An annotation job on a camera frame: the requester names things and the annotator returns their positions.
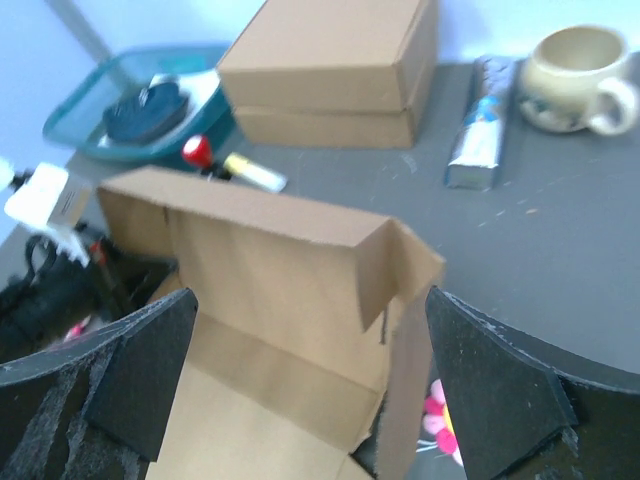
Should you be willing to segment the brown cardboard box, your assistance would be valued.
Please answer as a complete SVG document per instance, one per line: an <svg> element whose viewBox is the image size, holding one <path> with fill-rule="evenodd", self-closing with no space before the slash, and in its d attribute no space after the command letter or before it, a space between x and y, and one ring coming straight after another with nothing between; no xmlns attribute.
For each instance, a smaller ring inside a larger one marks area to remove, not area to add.
<svg viewBox="0 0 640 480"><path fill-rule="evenodd" d="M376 479L415 456L445 262L400 221L147 167L98 190L123 250L175 258L198 318L152 479Z"/></svg>

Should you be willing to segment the red black stamp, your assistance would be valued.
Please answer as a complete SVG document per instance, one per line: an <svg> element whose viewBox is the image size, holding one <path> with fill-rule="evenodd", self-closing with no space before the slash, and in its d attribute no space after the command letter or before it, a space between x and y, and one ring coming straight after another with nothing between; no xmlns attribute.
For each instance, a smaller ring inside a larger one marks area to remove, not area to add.
<svg viewBox="0 0 640 480"><path fill-rule="evenodd" d="M211 144L204 135L190 137L185 142L181 155L187 164L196 168L199 174L207 180L229 181L232 177L224 165L215 160Z"/></svg>

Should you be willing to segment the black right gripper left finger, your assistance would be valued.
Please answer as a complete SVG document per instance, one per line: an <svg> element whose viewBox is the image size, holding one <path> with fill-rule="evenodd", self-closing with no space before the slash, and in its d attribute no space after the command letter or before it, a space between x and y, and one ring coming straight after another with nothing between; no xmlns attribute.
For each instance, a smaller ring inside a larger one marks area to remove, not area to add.
<svg viewBox="0 0 640 480"><path fill-rule="evenodd" d="M4 479L143 479L157 461L198 311L176 290L1 366Z"/></svg>

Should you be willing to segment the pink flower toy right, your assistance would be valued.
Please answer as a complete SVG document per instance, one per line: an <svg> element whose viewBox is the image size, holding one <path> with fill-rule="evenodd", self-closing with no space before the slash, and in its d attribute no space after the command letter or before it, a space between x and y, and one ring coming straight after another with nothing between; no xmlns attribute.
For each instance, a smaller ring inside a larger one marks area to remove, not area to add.
<svg viewBox="0 0 640 480"><path fill-rule="evenodd" d="M464 466L440 379L434 380L429 387L423 405L422 427L431 439L419 439L417 453L438 449L461 467Z"/></svg>

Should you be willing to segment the teal plastic bin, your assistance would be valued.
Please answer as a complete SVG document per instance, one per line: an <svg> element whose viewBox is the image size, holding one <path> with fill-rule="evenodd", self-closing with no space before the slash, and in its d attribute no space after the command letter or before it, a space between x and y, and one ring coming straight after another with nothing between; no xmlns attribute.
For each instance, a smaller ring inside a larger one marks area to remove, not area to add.
<svg viewBox="0 0 640 480"><path fill-rule="evenodd" d="M219 145L233 125L231 108L220 84L227 110L208 130L193 133L173 150L148 153L140 148L102 148L97 141L104 134L103 111L122 97L147 85L156 74L182 75L214 69L230 47L228 43L147 46L126 50L99 64L49 115L43 137L106 161L156 163L178 154L186 140L211 132L211 143Z"/></svg>

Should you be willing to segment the dark blue shoe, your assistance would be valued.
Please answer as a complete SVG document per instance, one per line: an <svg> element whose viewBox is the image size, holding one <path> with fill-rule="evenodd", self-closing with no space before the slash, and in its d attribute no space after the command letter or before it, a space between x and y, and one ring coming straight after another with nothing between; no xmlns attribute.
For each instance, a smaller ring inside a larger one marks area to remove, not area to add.
<svg viewBox="0 0 640 480"><path fill-rule="evenodd" d="M115 143L146 145L178 126L186 117L189 96L176 82L139 89L103 111L107 137Z"/></svg>

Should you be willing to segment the yellow highlighter marker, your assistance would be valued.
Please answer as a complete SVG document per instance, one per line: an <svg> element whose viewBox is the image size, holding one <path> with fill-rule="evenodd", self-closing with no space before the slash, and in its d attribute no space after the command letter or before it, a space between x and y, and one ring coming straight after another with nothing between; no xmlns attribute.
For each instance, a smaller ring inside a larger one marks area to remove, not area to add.
<svg viewBox="0 0 640 480"><path fill-rule="evenodd" d="M238 153L230 153L224 160L223 166L233 176L268 192L279 193L288 183L284 175Z"/></svg>

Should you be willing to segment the beige ceramic mug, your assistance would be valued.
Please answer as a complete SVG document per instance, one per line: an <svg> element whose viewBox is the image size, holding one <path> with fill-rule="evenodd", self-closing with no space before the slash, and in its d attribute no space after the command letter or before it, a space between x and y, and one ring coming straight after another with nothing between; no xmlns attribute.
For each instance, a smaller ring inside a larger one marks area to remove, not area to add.
<svg viewBox="0 0 640 480"><path fill-rule="evenodd" d="M520 112L552 133L624 134L639 118L639 88L630 70L628 42L618 31L595 25L558 30L522 65Z"/></svg>

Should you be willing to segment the folded cardboard box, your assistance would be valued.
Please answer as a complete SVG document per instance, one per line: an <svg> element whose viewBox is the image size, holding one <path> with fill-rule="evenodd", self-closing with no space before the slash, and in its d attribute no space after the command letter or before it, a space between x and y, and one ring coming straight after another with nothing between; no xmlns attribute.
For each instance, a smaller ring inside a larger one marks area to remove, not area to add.
<svg viewBox="0 0 640 480"><path fill-rule="evenodd" d="M400 112L438 49L436 1L263 4L218 64L236 108Z"/></svg>
<svg viewBox="0 0 640 480"><path fill-rule="evenodd" d="M238 109L234 117L246 138L256 144L291 147L408 149L428 102L433 75L417 83L408 107L397 113L284 113Z"/></svg>

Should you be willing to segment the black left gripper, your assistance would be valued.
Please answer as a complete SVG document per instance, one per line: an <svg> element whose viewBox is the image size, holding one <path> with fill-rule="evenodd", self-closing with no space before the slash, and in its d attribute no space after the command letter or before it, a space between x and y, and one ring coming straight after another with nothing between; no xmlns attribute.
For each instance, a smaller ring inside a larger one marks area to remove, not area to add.
<svg viewBox="0 0 640 480"><path fill-rule="evenodd" d="M142 308L175 272L173 259L126 252L87 224L75 232L86 266L42 234L27 240L27 273L1 291L3 350L40 350L94 314L116 321Z"/></svg>

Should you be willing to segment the white paper sheet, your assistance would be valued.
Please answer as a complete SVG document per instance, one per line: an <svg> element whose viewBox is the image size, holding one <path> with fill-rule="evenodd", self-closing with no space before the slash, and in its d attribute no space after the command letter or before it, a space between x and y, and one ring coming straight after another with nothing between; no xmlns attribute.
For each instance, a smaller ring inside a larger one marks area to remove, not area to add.
<svg viewBox="0 0 640 480"><path fill-rule="evenodd" d="M97 145L102 148L140 148L148 153L173 150L177 148L181 141L185 140L187 136L208 130L227 110L226 101L222 99L222 94L220 93L220 78L214 69L182 75L156 74L147 85L134 90L134 92L122 98L134 94L141 88L162 82L176 82L180 88L180 92L189 96L187 115L178 126L149 144L129 145L112 142L107 137L102 122L104 134L97 141Z"/></svg>

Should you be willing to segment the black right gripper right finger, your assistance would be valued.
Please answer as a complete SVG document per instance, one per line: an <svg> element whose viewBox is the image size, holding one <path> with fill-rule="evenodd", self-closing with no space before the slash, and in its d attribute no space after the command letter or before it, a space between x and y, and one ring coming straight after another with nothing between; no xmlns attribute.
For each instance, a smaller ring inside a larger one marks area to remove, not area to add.
<svg viewBox="0 0 640 480"><path fill-rule="evenodd" d="M469 479L636 479L639 377L432 288L434 361Z"/></svg>

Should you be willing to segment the lower folded cardboard box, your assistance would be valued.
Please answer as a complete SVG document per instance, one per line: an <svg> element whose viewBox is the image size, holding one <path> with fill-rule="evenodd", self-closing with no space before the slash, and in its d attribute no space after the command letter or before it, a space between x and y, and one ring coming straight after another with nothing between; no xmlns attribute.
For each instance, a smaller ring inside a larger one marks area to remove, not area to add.
<svg viewBox="0 0 640 480"><path fill-rule="evenodd" d="M397 113L284 113L238 109L234 117L246 138L256 144L291 147L408 149L428 102L433 75L417 83L408 107Z"/></svg>

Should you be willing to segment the upper folded cardboard box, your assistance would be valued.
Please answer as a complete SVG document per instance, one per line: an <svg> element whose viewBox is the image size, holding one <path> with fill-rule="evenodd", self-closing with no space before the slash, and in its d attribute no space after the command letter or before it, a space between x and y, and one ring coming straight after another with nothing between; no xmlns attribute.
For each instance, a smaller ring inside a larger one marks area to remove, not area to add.
<svg viewBox="0 0 640 480"><path fill-rule="evenodd" d="M236 108L400 112L438 49L436 1L263 4L218 64Z"/></svg>

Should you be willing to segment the blue toothpaste box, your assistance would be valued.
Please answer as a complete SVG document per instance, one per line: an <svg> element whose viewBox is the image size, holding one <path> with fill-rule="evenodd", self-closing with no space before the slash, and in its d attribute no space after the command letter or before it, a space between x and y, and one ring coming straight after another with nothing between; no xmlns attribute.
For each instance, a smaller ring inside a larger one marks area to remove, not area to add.
<svg viewBox="0 0 640 480"><path fill-rule="evenodd" d="M445 171L448 188L493 188L516 73L517 62L511 57L481 56L474 61L465 114Z"/></svg>

